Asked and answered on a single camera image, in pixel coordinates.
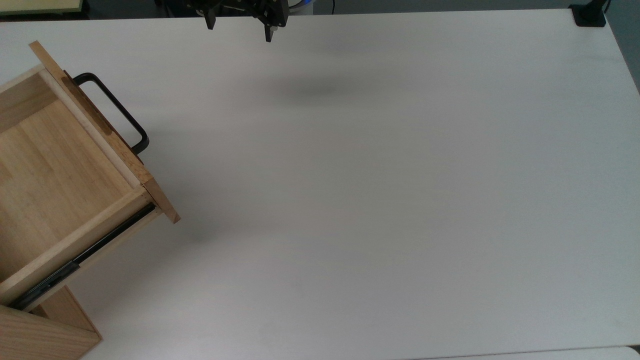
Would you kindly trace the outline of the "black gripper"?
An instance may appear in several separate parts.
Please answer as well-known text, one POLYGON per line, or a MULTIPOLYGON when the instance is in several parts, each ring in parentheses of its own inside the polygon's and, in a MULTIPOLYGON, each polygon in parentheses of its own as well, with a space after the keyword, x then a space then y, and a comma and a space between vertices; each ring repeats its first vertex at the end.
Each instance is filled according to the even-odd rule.
POLYGON ((228 8, 244 12, 263 23, 267 43, 272 42, 275 27, 285 27, 290 16, 287 0, 184 0, 183 4, 201 15, 209 30, 215 27, 218 10, 228 8))

